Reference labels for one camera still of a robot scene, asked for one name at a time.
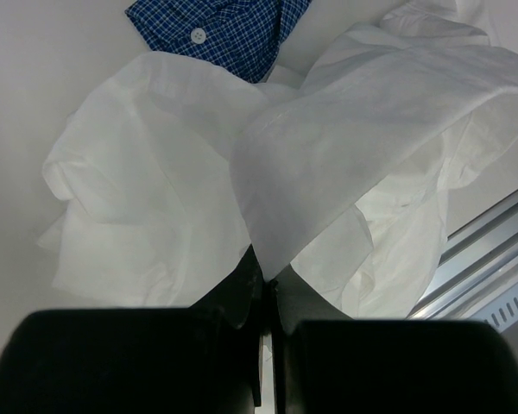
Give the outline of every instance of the crumpled white cloth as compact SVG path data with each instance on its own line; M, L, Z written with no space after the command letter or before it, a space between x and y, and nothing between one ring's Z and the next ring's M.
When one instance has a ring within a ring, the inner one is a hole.
M190 304L252 241L267 279L291 262L352 316L406 316L445 242L446 192L518 137L518 55L488 46L458 4L355 25L298 90L168 53L130 63L45 163L69 201L42 243L60 234L54 284Z

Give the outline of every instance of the plaid cloth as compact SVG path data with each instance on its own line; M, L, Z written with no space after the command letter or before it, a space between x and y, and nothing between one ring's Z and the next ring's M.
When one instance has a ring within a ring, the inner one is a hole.
M275 63L309 0L138 0L126 14L152 50L207 60L248 82ZM201 28L206 40L194 43Z

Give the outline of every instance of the button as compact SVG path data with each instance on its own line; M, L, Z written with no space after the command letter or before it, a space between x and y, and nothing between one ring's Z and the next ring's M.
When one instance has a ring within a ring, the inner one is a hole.
M207 40L207 34L202 28L195 28L190 34L190 39L196 44L201 45Z

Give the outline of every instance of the shirt button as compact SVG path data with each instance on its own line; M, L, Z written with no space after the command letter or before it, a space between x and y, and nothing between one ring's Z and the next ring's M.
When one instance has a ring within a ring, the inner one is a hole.
M190 34L190 39L196 44L201 45L207 40L207 34L202 28L195 28Z

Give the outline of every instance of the blue checkered fabric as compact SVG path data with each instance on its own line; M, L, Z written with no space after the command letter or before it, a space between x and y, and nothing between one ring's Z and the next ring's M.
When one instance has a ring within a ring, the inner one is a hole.
M309 0L138 0L126 14L152 50L207 60L248 82L275 63ZM206 40L191 39L202 28Z

